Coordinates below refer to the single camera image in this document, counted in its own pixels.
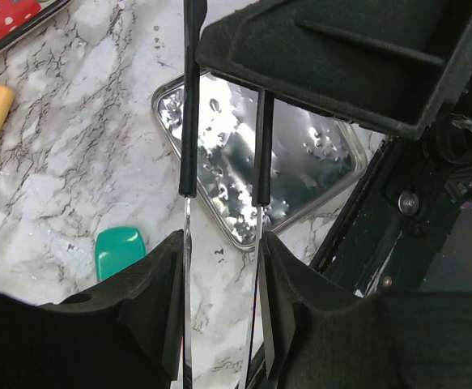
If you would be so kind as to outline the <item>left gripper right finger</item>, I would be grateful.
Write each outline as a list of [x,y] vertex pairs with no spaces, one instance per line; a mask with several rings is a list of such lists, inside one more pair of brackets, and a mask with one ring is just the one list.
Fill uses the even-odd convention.
[[360,298],[271,232],[259,243],[259,292],[276,388],[472,388],[472,293]]

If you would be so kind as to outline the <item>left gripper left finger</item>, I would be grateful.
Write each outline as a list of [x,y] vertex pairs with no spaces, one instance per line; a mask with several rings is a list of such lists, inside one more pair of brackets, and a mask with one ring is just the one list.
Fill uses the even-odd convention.
[[64,301],[0,293],[0,388],[168,388],[184,324],[182,231]]

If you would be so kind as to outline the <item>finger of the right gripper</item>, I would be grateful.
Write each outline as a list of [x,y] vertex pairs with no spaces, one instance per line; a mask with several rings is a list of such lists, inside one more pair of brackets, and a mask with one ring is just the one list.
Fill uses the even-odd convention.
[[259,1],[207,26],[196,58],[386,135],[472,129],[472,1]]

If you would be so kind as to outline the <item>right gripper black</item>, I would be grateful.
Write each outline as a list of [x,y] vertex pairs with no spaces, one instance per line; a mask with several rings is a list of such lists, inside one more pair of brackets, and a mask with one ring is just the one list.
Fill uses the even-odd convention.
[[[443,186],[460,169],[472,168],[472,75],[450,113],[437,120],[423,137],[425,156],[436,166],[435,182]],[[472,200],[472,187],[457,198]]]

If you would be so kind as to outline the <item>black metal tongs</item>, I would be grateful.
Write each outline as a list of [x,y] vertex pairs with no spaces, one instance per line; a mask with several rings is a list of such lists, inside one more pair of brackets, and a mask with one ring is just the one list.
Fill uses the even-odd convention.
[[[207,2],[184,2],[184,106],[181,131],[181,171],[178,193],[185,199],[184,243],[182,256],[182,289],[184,295],[184,326],[182,342],[182,386],[193,386],[192,324],[190,313],[190,268],[192,261],[192,236],[190,232],[191,199],[197,194],[198,167],[198,115],[200,94],[200,66],[195,53],[200,32],[207,13]],[[248,321],[245,341],[245,358],[242,365],[239,388],[249,383],[249,367],[253,355],[254,322],[257,308],[257,280],[260,240],[263,233],[264,209],[270,204],[270,171],[273,143],[274,95],[265,89],[258,91],[257,123],[253,170],[253,206],[257,211],[257,227],[252,268],[252,313]]]

